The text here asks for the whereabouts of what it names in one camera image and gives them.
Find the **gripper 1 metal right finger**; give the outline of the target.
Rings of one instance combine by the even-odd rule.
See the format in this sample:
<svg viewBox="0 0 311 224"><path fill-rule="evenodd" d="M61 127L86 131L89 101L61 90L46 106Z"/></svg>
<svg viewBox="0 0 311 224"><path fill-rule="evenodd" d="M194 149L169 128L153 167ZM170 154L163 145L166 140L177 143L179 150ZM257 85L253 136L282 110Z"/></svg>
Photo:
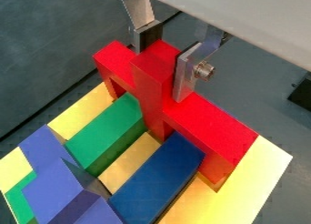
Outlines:
<svg viewBox="0 0 311 224"><path fill-rule="evenodd" d="M210 57L227 37L229 34L222 29L199 22L197 26L198 41L177 55L173 98L178 103L195 91L198 79L210 80L215 72L215 66L210 64Z"/></svg>

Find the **gripper 1 metal left finger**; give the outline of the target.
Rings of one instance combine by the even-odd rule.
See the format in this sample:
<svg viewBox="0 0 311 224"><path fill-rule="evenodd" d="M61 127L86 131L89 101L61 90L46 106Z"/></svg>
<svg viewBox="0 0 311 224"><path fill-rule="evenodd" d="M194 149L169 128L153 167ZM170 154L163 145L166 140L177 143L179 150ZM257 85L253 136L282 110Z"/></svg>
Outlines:
<svg viewBox="0 0 311 224"><path fill-rule="evenodd" d="M151 0L122 0L130 19L131 43L139 54L163 35L163 23L157 20Z"/></svg>

